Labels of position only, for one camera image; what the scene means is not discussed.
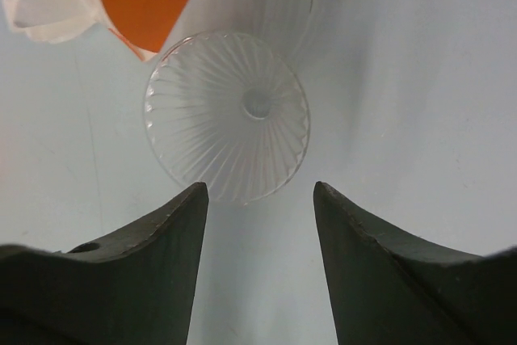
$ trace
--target clear glass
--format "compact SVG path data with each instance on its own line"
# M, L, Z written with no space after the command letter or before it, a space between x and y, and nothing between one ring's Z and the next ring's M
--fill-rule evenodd
M296 75L253 36L203 32L171 48L145 94L153 150L183 186L247 204L279 190L309 143L309 105Z

